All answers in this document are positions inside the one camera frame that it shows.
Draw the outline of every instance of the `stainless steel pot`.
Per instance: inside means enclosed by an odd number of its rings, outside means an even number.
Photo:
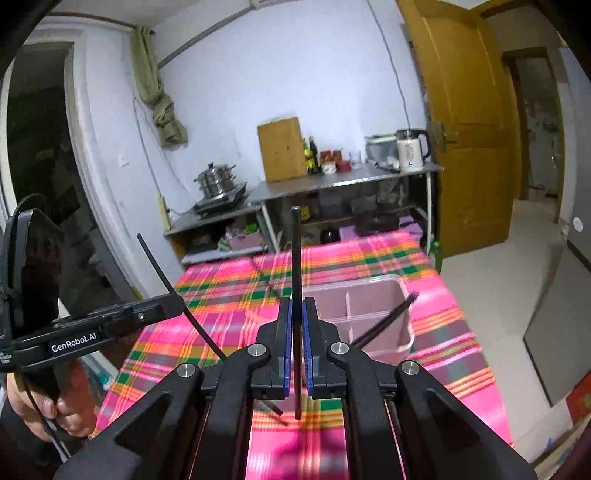
[[[214,166],[213,163],[210,163],[207,170],[202,171],[193,181],[199,182],[199,189],[206,198],[217,197],[236,188],[234,183],[236,176],[232,175],[232,169],[235,166]]]

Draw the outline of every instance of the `table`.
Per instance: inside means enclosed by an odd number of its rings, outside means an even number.
[[[411,309],[416,337],[410,358],[511,443],[501,395],[480,346],[453,296],[406,232],[304,248],[302,262],[304,286],[400,275],[409,291],[420,294]],[[224,353],[230,354],[252,343],[259,325],[277,318],[277,297],[291,293],[290,253],[195,265],[185,272],[177,290]],[[216,360],[183,316],[147,327],[103,403],[98,429],[176,365],[189,361],[205,367]],[[347,478],[340,400],[303,396],[300,422],[294,418],[293,391],[280,407],[285,412],[283,423],[262,408],[254,412],[246,477]]]
[[[345,187],[347,185],[355,185],[367,181],[380,181],[389,179],[398,179],[402,177],[410,177],[414,175],[425,175],[427,179],[427,255],[431,248],[431,236],[433,233],[433,187],[431,175],[438,171],[442,171],[443,167],[427,162],[423,165],[421,170],[413,172],[394,172],[375,167],[373,164],[367,163],[358,170],[351,170],[345,173],[335,173],[332,175],[309,175],[300,177],[299,179],[281,180],[281,181],[263,181],[261,182],[249,195],[247,203],[250,205],[260,205],[261,212],[267,230],[270,232],[271,238],[275,238],[273,225],[269,218],[267,211],[267,201],[282,197],[296,195],[298,193],[317,192],[319,190],[331,189],[337,187]],[[279,245],[273,243],[275,252],[280,251]]]

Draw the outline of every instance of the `pink plastic container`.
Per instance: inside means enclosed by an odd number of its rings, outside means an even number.
[[[304,287],[303,296],[314,297],[319,319],[334,323],[341,341],[351,343],[402,303],[408,291],[399,276],[382,275]],[[410,309],[364,347],[373,360],[398,365],[407,357],[414,342]]]

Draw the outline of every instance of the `wooden cutting board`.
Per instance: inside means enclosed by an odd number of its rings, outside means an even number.
[[[259,125],[257,130],[267,181],[308,175],[300,122],[296,116]]]

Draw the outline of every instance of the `white kettle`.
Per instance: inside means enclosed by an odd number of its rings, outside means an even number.
[[[419,140],[420,135],[425,135],[427,141],[427,152],[423,153],[423,146]],[[423,169],[423,161],[431,155],[431,139],[426,130],[409,128],[396,132],[396,143],[398,146],[398,160],[400,171],[419,171]]]

